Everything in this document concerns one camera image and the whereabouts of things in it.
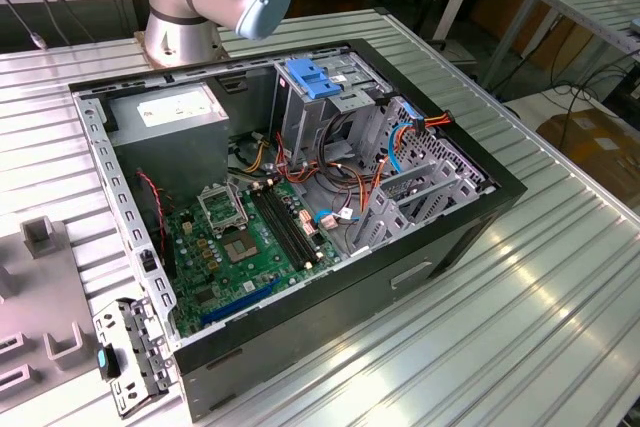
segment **ram slot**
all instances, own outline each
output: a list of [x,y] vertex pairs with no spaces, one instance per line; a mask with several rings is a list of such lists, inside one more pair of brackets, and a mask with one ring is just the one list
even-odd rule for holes
[[315,264],[318,261],[315,251],[309,245],[309,242],[298,227],[298,224],[296,224],[293,218],[291,218],[289,212],[287,212],[287,209],[285,208],[280,198],[275,194],[275,192],[273,192],[273,190],[269,190],[265,194],[265,197],[271,204],[271,207],[276,213],[277,218],[283,219],[282,225],[289,232],[289,235],[296,243],[297,248],[300,250],[300,253],[306,258],[308,262]]
[[251,194],[251,199],[264,219],[264,222],[267,224],[267,227],[275,236],[278,244],[282,247],[282,250],[284,250],[284,253],[291,264],[296,270],[302,270],[306,262],[304,256],[301,255],[299,250],[296,248],[296,245],[292,242],[287,231],[281,225],[277,215],[272,211],[263,193],[254,192]]

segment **yellow wire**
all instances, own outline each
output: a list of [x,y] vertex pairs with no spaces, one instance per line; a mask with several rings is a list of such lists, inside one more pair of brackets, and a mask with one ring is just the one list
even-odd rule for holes
[[258,155],[256,156],[255,162],[251,165],[251,167],[246,168],[244,171],[248,174],[251,172],[255,172],[260,167],[260,162],[262,162],[262,151],[264,150],[264,143],[260,142],[260,147],[258,147]]

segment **blue pcie slot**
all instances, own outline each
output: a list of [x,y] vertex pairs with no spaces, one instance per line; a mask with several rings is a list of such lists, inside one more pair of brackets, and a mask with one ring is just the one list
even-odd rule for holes
[[276,279],[268,285],[265,285],[264,287],[256,290],[255,292],[251,292],[250,294],[245,295],[241,299],[234,300],[224,307],[220,307],[209,312],[208,314],[201,316],[200,324],[204,327],[206,324],[210,324],[211,322],[217,322],[218,320],[224,319],[231,314],[235,314],[245,307],[249,307],[251,304],[255,304],[256,302],[269,297],[273,293],[273,288],[278,282],[280,282],[280,279]]

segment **aluminum workbench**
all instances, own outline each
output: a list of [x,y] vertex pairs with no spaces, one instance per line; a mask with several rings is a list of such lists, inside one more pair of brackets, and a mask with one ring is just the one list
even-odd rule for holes
[[[232,55],[363,37],[528,187],[451,271],[199,425],[616,425],[640,395],[640,219],[390,16],[284,22]],[[0,235],[64,220],[97,311],[137,287],[65,84],[149,69],[132,40],[0,56]],[[128,425],[189,422],[172,390]],[[97,370],[1,425],[122,425]]]
[[640,0],[524,0],[491,57],[489,66],[481,79],[483,87],[487,88],[495,77],[504,56],[538,2],[551,7],[551,11],[531,38],[529,45],[522,53],[523,57],[527,57],[543,41],[558,16],[563,15],[589,30],[601,41],[600,46],[587,62],[590,67],[583,73],[583,78],[587,78],[599,67],[599,61],[608,45],[615,47],[623,54],[633,54],[635,60],[640,60],[640,36],[630,28],[631,21],[640,17]]

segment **gray fixture block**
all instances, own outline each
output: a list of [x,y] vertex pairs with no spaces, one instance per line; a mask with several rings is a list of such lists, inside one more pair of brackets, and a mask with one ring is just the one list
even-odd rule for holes
[[48,217],[38,217],[20,224],[22,241],[34,259],[59,249],[58,234]]
[[0,401],[13,397],[19,392],[32,389],[40,380],[39,377],[38,372],[28,364],[0,374]]
[[44,345],[47,357],[55,362],[60,370],[73,368],[91,357],[91,348],[85,341],[85,335],[77,322],[71,323],[73,337],[71,340],[56,341],[49,333],[44,334]]
[[96,367],[95,334],[62,222],[0,238],[0,413]]
[[13,284],[11,274],[7,272],[7,269],[0,265],[0,304],[14,295],[15,287]]
[[22,332],[0,339],[0,364],[22,355],[31,347],[32,342]]

